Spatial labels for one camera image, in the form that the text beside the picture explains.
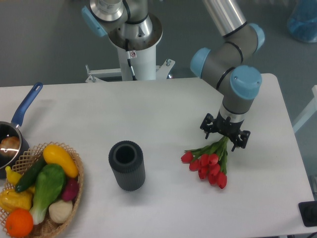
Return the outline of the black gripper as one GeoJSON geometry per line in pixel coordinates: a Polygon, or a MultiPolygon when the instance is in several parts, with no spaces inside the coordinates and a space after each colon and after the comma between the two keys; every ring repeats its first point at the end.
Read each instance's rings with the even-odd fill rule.
{"type": "Polygon", "coordinates": [[[220,112],[218,112],[216,119],[210,113],[207,113],[200,129],[204,131],[205,139],[208,139],[209,135],[215,133],[215,131],[229,137],[233,143],[231,151],[234,152],[236,148],[246,148],[250,136],[250,131],[240,130],[242,123],[243,121],[233,122],[230,117],[225,119],[220,112]]]}

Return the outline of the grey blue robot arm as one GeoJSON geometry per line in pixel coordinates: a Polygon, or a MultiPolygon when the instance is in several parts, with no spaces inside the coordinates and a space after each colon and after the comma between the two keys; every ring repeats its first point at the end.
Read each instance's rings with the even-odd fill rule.
{"type": "MultiPolygon", "coordinates": [[[[250,136],[241,125],[258,95],[262,76],[243,61],[263,45],[262,28],[246,21],[234,0],[206,0],[204,5],[224,39],[215,51],[199,49],[190,69],[223,95],[216,117],[206,115],[201,129],[219,133],[234,147],[245,148],[250,136]]],[[[99,37],[108,36],[117,48],[124,81],[155,80],[156,46],[162,38],[161,22],[148,11],[145,0],[92,0],[81,10],[88,27],[99,37]]]]}

